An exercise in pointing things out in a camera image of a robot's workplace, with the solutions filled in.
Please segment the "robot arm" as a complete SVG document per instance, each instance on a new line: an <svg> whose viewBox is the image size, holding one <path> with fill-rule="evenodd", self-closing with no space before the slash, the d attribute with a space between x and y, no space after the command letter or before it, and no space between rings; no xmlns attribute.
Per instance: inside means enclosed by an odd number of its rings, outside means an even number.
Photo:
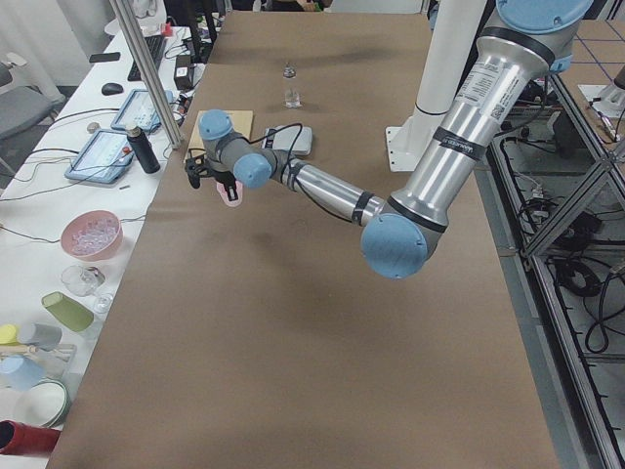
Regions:
<svg viewBox="0 0 625 469"><path fill-rule="evenodd" d="M526 84L566 70L587 1L471 1L439 7L430 60L440 60L447 110L406 185L387 199L331 176L287 151L255 148L222 110L204 112L205 157L189 178L227 177L228 192L278 181L362 227L361 252L387 278L417 273L448 226L447 211Z"/></svg>

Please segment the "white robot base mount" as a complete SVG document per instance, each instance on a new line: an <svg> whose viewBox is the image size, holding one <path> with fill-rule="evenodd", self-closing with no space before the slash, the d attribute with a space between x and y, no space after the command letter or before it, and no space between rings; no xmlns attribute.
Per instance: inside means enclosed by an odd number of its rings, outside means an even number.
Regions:
<svg viewBox="0 0 625 469"><path fill-rule="evenodd" d="M413 113L402 126L386 129L393 172L415 169L450 111L486 4L485 0L440 3Z"/></svg>

